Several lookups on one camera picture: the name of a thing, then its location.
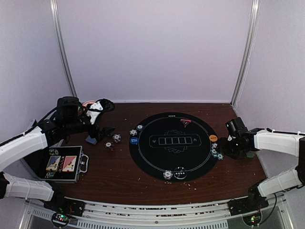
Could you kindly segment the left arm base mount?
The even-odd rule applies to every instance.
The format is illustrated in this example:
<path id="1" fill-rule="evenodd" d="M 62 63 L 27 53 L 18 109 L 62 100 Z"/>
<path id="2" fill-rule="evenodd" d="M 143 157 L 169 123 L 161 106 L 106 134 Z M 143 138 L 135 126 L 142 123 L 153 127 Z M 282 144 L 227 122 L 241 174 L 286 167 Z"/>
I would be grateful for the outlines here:
<path id="1" fill-rule="evenodd" d="M 81 217 L 85 209 L 85 202 L 65 198 L 62 203 L 55 201 L 43 201 L 43 206 L 57 213 L 63 213 L 64 215 L 69 215 L 73 217 Z"/>

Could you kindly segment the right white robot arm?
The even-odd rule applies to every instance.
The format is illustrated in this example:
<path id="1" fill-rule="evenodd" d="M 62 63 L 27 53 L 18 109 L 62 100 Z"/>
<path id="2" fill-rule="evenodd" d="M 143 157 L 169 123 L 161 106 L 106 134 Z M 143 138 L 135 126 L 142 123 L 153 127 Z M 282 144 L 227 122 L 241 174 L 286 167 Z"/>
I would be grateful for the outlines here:
<path id="1" fill-rule="evenodd" d="M 248 130 L 242 119 L 237 117 L 226 124 L 229 136 L 218 140 L 218 150 L 232 159 L 246 157 L 249 152 L 270 150 L 298 158 L 295 168 L 261 181 L 248 189 L 244 200 L 247 210 L 255 210 L 267 196 L 292 188 L 305 186 L 305 134 L 283 132 L 270 128 Z"/>

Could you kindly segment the orange big blind button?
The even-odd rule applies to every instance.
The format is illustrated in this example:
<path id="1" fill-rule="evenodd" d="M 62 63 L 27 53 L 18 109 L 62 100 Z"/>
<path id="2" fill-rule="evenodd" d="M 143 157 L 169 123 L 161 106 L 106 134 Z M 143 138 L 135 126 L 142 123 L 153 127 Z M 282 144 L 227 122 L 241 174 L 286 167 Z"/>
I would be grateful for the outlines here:
<path id="1" fill-rule="evenodd" d="M 217 142 L 218 137 L 216 135 L 210 135 L 209 139 L 210 139 L 211 142 Z"/>

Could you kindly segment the blue white chips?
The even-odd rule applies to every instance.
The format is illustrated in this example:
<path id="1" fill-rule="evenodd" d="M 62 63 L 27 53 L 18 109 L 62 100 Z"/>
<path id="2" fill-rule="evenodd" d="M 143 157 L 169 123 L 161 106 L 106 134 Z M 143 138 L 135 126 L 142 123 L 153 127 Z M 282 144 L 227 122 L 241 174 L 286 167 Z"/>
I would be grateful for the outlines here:
<path id="1" fill-rule="evenodd" d="M 213 144 L 212 144 L 212 149 L 216 149 L 216 148 L 217 148 L 217 146 L 218 146 L 218 144 L 217 144 L 217 143 L 213 143 Z"/>
<path id="2" fill-rule="evenodd" d="M 172 177 L 173 177 L 173 172 L 172 172 L 172 171 L 170 171 L 170 170 L 165 170 L 165 171 L 163 172 L 163 178 L 164 178 L 165 180 L 170 180 L 170 179 L 172 179 Z"/>
<path id="3" fill-rule="evenodd" d="M 132 129 L 132 130 L 130 130 L 130 135 L 131 136 L 136 136 L 137 135 L 137 130 L 136 129 Z"/>

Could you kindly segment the red black all-in triangle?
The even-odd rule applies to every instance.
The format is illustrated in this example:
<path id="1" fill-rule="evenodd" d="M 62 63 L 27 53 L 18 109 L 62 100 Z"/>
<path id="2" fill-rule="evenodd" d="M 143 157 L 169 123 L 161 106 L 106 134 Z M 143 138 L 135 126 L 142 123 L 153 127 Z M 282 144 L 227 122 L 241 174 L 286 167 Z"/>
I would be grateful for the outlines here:
<path id="1" fill-rule="evenodd" d="M 190 119 L 180 119 L 180 121 L 183 123 L 185 128 L 192 122 Z"/>

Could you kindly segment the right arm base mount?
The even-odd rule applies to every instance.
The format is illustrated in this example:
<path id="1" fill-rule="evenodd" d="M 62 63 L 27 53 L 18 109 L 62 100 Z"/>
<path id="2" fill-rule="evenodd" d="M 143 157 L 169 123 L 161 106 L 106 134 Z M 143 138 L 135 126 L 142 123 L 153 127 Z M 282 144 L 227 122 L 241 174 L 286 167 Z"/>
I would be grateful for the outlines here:
<path id="1" fill-rule="evenodd" d="M 253 202 L 249 198 L 231 199 L 227 202 L 231 216 L 259 211 L 269 206 L 266 199 Z"/>

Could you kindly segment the green white chips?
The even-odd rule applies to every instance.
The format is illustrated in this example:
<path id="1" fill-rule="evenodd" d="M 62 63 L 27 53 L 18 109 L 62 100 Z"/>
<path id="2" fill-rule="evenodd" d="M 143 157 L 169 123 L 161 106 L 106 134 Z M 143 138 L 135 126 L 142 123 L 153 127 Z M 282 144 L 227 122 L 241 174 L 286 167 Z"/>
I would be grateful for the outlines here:
<path id="1" fill-rule="evenodd" d="M 212 149 L 211 154 L 212 154 L 213 157 L 217 157 L 218 152 L 215 149 Z"/>
<path id="2" fill-rule="evenodd" d="M 136 130 L 141 131 L 143 129 L 143 125 L 137 125 Z"/>

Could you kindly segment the red black chips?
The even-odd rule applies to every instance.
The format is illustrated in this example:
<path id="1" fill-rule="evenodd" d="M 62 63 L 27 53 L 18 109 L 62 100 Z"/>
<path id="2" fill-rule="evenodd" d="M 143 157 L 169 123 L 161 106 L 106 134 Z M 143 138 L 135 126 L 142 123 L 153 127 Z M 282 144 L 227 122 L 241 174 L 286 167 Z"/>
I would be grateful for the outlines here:
<path id="1" fill-rule="evenodd" d="M 223 156 L 222 154 L 218 154 L 218 155 L 217 155 L 217 159 L 218 159 L 218 160 L 223 160 L 223 159 L 224 159 L 224 156 Z"/>

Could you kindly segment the blue white chip stack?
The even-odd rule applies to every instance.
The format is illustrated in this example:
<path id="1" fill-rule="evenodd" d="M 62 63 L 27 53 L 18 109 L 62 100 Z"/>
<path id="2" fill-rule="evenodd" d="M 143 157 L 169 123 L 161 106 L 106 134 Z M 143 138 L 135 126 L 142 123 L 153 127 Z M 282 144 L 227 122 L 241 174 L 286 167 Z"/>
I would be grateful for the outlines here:
<path id="1" fill-rule="evenodd" d="M 114 140 L 115 143 L 121 142 L 121 139 L 122 139 L 120 134 L 114 134 L 114 135 L 112 136 L 112 138 L 113 138 L 113 140 Z"/>

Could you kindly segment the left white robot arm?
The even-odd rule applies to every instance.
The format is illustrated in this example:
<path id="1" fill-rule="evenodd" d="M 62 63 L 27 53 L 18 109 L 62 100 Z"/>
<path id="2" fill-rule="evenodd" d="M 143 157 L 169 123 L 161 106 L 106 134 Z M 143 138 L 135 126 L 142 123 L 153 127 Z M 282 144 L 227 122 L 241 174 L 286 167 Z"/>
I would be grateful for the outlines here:
<path id="1" fill-rule="evenodd" d="M 57 193 L 54 185 L 45 181 L 34 181 L 12 176 L 4 169 L 15 161 L 33 152 L 48 148 L 73 134 L 88 133 L 100 142 L 114 129 L 100 129 L 97 118 L 115 109 L 108 99 L 100 99 L 82 105 L 77 97 L 59 98 L 57 105 L 27 131 L 0 144 L 0 197 L 17 197 L 49 201 L 58 212 L 64 212 L 68 200 Z"/>

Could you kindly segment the blue small blind button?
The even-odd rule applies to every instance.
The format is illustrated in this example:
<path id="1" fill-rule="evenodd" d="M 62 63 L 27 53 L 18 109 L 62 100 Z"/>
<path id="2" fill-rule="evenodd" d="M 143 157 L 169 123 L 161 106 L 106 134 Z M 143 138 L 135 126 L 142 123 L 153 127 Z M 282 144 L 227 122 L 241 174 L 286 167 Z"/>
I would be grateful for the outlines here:
<path id="1" fill-rule="evenodd" d="M 137 137 L 130 138 L 130 144 L 137 145 L 138 143 L 139 143 L 139 138 L 137 138 Z"/>

